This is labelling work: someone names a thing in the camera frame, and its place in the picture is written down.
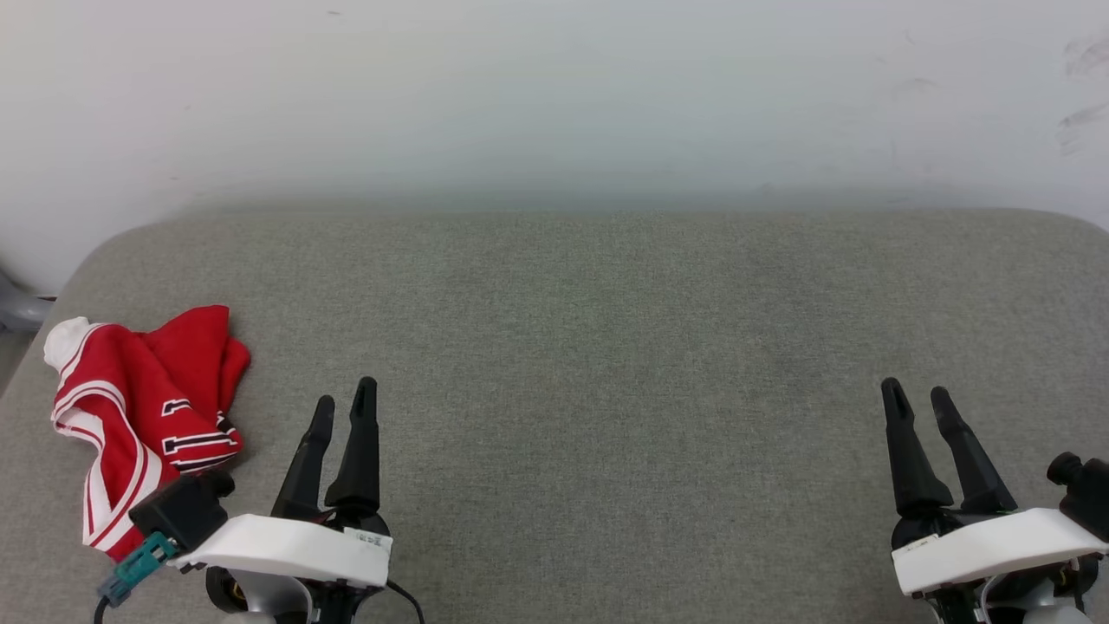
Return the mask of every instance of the cable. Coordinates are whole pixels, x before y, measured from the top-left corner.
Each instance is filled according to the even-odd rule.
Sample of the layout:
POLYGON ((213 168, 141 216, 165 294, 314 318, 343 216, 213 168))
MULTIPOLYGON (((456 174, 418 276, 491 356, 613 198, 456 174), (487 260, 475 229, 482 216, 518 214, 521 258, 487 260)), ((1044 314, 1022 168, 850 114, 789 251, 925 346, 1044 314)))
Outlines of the cable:
POLYGON ((408 602, 413 603, 413 606, 416 607, 416 617, 419 620, 419 624, 427 624, 426 622, 424 622, 424 610, 419 607, 419 603, 416 602, 416 597, 415 596, 413 596, 411 594, 409 594, 408 592, 406 592, 404 587, 401 587, 400 585, 397 585, 393 581, 386 581, 385 582, 385 586, 388 587, 388 589, 390 589, 390 590, 393 590, 394 592, 400 594, 401 596, 408 599, 408 602))
POLYGON ((103 624, 105 608, 108 608, 108 596, 101 597, 96 603, 96 611, 92 612, 92 624, 103 624))

